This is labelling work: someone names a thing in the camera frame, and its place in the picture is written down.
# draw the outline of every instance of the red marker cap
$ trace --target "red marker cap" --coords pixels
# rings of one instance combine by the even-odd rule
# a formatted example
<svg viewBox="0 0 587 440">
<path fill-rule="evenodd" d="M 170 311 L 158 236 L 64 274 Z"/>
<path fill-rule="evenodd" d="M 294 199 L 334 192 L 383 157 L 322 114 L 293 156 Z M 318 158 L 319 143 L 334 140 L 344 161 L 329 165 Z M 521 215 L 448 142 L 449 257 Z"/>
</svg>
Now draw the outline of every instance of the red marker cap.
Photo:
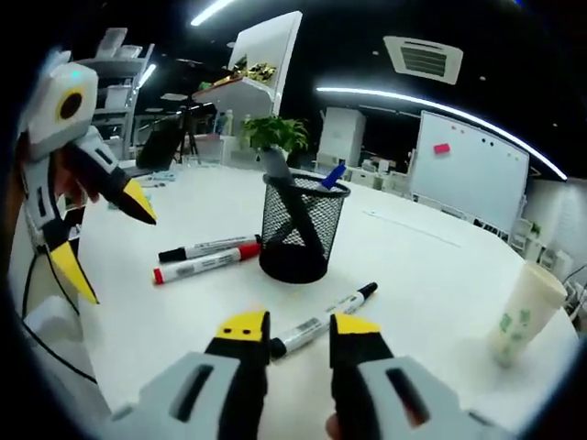
<svg viewBox="0 0 587 440">
<path fill-rule="evenodd" d="M 164 283 L 161 269 L 153 269 L 153 274 L 155 275 L 155 285 L 159 286 Z"/>
<path fill-rule="evenodd" d="M 252 259 L 256 257 L 260 253 L 260 244 L 253 243 L 252 245 L 243 245 L 238 247 L 238 252 L 240 252 L 240 260 L 243 261 L 245 259 Z"/>
</svg>

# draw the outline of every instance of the red sticky note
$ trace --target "red sticky note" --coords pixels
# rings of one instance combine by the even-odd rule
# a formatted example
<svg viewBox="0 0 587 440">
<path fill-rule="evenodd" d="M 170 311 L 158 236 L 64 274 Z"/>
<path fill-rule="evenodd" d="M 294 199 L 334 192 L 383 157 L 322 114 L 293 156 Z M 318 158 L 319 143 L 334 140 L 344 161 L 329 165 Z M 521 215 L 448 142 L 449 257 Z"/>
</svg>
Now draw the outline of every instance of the red sticky note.
<svg viewBox="0 0 587 440">
<path fill-rule="evenodd" d="M 434 154 L 443 154 L 450 151 L 449 144 L 438 144 L 434 146 Z"/>
</svg>

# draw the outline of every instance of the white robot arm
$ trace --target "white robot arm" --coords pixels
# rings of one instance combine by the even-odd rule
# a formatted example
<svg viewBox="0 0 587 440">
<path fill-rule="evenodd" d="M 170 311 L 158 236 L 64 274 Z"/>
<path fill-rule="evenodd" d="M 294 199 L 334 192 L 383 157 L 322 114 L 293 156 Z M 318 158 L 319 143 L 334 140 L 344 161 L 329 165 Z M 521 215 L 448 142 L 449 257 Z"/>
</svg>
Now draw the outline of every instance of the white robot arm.
<svg viewBox="0 0 587 440">
<path fill-rule="evenodd" d="M 25 206 L 56 266 L 86 300 L 97 303 L 57 210 L 51 153 L 63 149 L 64 160 L 75 177 L 127 215 L 153 225 L 156 216 L 138 183 L 117 166 L 117 159 L 92 126 L 98 90 L 96 72 L 69 62 L 70 57 L 70 52 L 63 52 L 50 58 L 24 114 L 21 131 L 28 133 L 30 143 L 22 168 Z"/>
</svg>

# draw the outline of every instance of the ceiling air conditioner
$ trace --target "ceiling air conditioner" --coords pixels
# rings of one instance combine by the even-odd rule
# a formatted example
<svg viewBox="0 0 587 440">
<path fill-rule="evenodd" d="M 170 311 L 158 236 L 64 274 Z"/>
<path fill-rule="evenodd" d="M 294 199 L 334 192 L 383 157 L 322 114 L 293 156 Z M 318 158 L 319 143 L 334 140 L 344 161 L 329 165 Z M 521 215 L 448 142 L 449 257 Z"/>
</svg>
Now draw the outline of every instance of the ceiling air conditioner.
<svg viewBox="0 0 587 440">
<path fill-rule="evenodd" d="M 416 38 L 383 37 L 385 47 L 398 73 L 456 84 L 462 50 Z"/>
</svg>

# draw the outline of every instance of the black marker cap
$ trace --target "black marker cap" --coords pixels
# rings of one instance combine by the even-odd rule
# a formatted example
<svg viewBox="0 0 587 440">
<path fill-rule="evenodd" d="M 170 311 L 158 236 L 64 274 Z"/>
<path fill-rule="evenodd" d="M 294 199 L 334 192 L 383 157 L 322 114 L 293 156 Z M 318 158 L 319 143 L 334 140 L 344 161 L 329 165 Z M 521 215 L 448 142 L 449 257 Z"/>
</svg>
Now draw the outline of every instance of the black marker cap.
<svg viewBox="0 0 587 440">
<path fill-rule="evenodd" d="M 377 285 L 376 282 L 370 282 L 366 286 L 361 287 L 359 289 L 359 292 L 361 292 L 363 294 L 363 296 L 365 297 L 365 300 L 367 300 L 367 298 L 369 298 L 371 296 L 371 294 L 377 290 L 378 287 L 379 286 Z"/>
<path fill-rule="evenodd" d="M 185 247 L 167 250 L 159 253 L 159 263 L 173 263 L 174 261 L 186 261 Z"/>
<path fill-rule="evenodd" d="M 270 342 L 271 358 L 283 358 L 287 354 L 287 348 L 279 337 L 274 337 Z"/>
</svg>

